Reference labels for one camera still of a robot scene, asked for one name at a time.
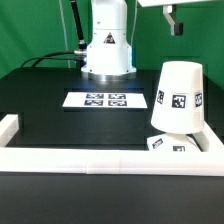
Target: upside-down white cup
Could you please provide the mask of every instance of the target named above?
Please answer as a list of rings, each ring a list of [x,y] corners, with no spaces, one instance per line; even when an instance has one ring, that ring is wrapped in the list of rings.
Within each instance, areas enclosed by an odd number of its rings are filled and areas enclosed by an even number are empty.
[[[176,134],[197,133],[203,129],[201,64],[186,61],[163,64],[151,124]]]

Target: black table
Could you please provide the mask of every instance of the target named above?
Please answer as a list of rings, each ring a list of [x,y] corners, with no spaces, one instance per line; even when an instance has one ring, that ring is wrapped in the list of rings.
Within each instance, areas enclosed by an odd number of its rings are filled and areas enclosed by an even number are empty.
[[[13,147],[147,150],[159,71],[99,83],[69,69],[23,68],[0,80],[0,118],[19,114]],[[205,117],[224,136],[224,93],[205,78]],[[148,109],[66,109],[68,92],[143,93]],[[224,178],[0,174],[0,223],[222,224]]]

